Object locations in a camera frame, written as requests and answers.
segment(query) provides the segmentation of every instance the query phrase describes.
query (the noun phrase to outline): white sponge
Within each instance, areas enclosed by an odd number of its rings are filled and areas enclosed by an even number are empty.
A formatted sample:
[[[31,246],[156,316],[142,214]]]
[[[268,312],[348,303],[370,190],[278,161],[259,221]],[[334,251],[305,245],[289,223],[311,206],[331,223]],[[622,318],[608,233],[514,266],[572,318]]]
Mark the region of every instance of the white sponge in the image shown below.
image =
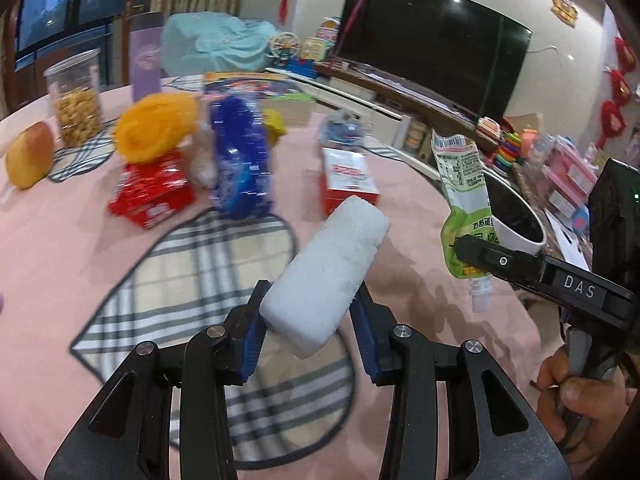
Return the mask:
[[[338,328],[389,231],[389,218],[350,196],[271,285],[260,314],[284,348],[306,359]]]

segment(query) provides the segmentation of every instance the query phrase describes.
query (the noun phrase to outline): white cap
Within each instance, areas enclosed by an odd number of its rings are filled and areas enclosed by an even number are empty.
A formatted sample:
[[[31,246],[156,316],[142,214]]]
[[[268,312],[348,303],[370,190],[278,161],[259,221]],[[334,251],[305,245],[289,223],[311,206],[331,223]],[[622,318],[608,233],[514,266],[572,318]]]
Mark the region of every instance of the white cap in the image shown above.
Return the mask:
[[[471,307],[475,314],[484,314],[491,308],[491,293],[493,291],[491,276],[471,280]]]

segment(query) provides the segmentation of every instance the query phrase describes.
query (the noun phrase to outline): clear plastic jar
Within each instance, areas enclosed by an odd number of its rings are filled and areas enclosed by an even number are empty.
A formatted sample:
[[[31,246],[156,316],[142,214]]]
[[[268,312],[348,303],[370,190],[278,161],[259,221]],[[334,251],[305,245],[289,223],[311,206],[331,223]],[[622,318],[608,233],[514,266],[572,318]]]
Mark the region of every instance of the clear plastic jar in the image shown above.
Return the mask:
[[[88,50],[44,71],[65,146],[81,146],[103,128],[99,49]]]

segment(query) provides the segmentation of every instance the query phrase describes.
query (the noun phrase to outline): tv screen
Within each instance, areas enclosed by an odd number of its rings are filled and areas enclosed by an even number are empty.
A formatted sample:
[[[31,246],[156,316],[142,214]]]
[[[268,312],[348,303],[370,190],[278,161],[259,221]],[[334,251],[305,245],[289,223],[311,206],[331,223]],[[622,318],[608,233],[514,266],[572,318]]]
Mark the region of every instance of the tv screen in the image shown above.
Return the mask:
[[[470,0],[345,0],[340,57],[431,89],[477,116],[502,119],[531,31]]]

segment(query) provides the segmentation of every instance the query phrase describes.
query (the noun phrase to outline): light blue cloth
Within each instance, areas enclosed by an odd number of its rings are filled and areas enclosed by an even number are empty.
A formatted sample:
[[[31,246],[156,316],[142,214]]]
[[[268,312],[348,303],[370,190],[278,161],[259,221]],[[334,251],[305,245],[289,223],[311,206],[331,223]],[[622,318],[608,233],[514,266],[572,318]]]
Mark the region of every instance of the light blue cloth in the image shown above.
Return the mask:
[[[277,31],[269,22],[222,12],[174,14],[162,32],[162,68],[169,76],[260,72],[270,61],[268,42]]]

